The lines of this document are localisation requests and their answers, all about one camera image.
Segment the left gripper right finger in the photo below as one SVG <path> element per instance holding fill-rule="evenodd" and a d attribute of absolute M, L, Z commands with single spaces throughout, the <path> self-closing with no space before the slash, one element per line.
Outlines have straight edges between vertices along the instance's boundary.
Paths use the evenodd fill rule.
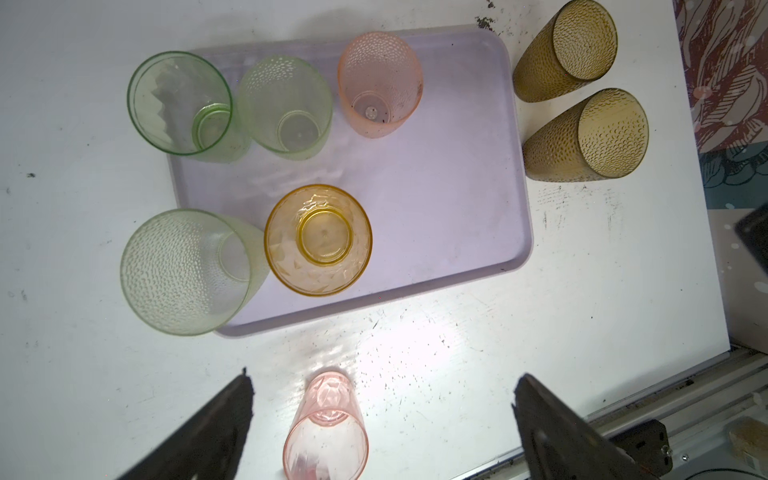
<path fill-rule="evenodd" d="M 652 479 L 531 374 L 512 404 L 532 479 Z"/>

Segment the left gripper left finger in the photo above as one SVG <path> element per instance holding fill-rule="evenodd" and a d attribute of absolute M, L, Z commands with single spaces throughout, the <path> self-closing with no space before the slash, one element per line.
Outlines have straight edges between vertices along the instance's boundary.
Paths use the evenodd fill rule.
<path fill-rule="evenodd" d="M 123 479 L 233 479 L 253 418 L 254 389 L 235 377 Z"/>

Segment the pink plastic cup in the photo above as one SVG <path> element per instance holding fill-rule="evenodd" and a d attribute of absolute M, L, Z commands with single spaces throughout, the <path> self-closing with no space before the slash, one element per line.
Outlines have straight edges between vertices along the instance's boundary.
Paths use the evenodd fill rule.
<path fill-rule="evenodd" d="M 417 109 L 424 89 L 415 51 L 400 37 L 368 32 L 344 49 L 337 67 L 341 110 L 353 130 L 384 137 Z"/>
<path fill-rule="evenodd" d="M 352 381 L 340 370 L 311 378 L 286 437 L 288 479 L 358 479 L 370 444 Z"/>

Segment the clear pale plastic cup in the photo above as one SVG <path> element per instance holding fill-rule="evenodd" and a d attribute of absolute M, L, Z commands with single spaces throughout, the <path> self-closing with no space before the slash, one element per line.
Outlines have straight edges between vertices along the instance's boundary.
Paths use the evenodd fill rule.
<path fill-rule="evenodd" d="M 262 230 L 232 216 L 175 209 L 147 220 L 130 237 L 120 283 L 145 324 L 196 336 L 232 320 L 269 272 Z"/>

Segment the yellow plastic cup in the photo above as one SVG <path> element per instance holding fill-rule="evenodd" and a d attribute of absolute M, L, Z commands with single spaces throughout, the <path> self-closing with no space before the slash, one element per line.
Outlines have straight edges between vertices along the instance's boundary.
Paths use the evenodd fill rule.
<path fill-rule="evenodd" d="M 264 232 L 271 271 L 290 290 L 305 296 L 338 294 L 367 268 L 373 231 L 361 204 L 327 184 L 299 187 L 271 211 Z"/>

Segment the bright green plastic cup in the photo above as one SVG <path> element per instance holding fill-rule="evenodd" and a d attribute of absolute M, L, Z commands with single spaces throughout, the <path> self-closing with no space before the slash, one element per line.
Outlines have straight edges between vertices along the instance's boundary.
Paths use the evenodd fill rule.
<path fill-rule="evenodd" d="M 228 82 L 191 52 L 166 51 L 143 61 L 128 85 L 127 110 L 139 135 L 172 156 L 233 163 L 251 146 Z"/>

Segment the pale green plastic cup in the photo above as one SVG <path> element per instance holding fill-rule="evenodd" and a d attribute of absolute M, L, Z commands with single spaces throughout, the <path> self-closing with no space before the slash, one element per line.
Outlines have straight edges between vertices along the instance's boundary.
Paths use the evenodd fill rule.
<path fill-rule="evenodd" d="M 307 61 L 272 55 L 242 77 L 236 108 L 258 145 L 289 160 L 307 160 L 329 137 L 334 99 L 328 82 Z"/>

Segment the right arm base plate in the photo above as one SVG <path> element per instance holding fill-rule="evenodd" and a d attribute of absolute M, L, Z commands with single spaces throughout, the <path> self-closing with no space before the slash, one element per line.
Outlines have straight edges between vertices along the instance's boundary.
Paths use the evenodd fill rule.
<path fill-rule="evenodd" d="M 618 433 L 610 441 L 623 450 L 644 472 L 662 477 L 673 469 L 672 450 L 666 427 L 658 420 Z"/>

